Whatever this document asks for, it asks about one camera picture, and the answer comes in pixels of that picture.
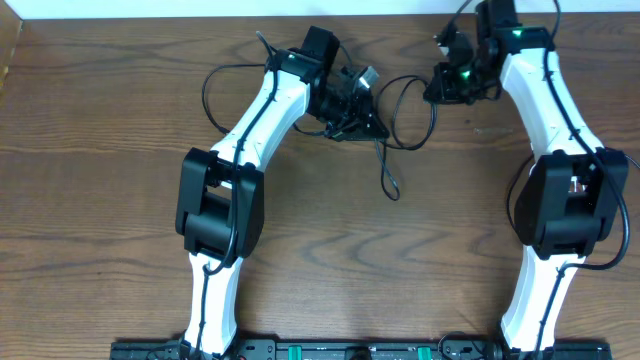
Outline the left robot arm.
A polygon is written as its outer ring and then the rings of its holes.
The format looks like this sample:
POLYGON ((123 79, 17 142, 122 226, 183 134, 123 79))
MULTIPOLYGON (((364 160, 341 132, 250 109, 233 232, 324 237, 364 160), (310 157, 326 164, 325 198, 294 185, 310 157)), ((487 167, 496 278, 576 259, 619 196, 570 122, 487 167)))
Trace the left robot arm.
POLYGON ((191 318, 181 359, 220 359, 236 331, 235 300, 244 259, 265 219, 265 172, 287 132, 305 115, 336 141, 380 141, 390 132, 374 108, 373 67, 332 66, 341 48, 333 32, 312 26, 298 48, 266 48, 259 92, 233 129, 208 150, 192 148, 181 168, 175 228, 193 276, 191 318))

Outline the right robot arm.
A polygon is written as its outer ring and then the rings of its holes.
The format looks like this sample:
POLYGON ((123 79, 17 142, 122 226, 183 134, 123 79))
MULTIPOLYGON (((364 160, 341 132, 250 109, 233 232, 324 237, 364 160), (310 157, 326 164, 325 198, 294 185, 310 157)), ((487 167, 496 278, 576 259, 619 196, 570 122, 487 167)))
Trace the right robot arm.
POLYGON ((509 222, 523 246, 513 298, 488 359, 606 359, 605 345, 557 343, 555 324, 575 274, 615 221, 628 225, 623 189, 626 154, 589 129, 565 84, 556 30, 522 24, 512 0, 475 7, 476 36, 454 22, 436 36, 445 59, 425 90, 428 103, 473 104, 510 96, 532 155, 520 167, 526 182, 509 192, 509 222))

